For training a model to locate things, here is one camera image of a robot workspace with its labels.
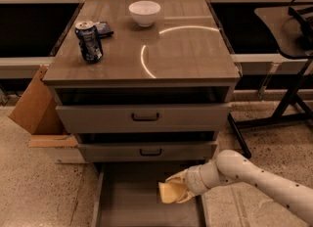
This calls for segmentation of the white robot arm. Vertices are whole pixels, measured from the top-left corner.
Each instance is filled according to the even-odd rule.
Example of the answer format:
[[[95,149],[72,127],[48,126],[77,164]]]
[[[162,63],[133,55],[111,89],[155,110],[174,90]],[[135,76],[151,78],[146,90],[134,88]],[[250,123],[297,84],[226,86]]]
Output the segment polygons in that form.
[[[313,190],[254,165],[233,150],[220,152],[208,163],[194,165],[159,182],[161,201],[182,204],[207,191],[234,183],[247,183],[297,217],[313,225]]]

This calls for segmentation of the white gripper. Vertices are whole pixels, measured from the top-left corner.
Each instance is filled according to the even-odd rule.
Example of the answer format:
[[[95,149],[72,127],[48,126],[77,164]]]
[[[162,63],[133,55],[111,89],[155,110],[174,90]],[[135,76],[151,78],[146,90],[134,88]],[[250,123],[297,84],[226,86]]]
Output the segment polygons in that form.
[[[165,180],[166,183],[184,183],[186,182],[188,190],[185,190],[181,196],[178,197],[176,203],[183,204],[194,198],[202,195],[209,190],[201,178],[201,167],[191,166],[188,169],[179,171]]]

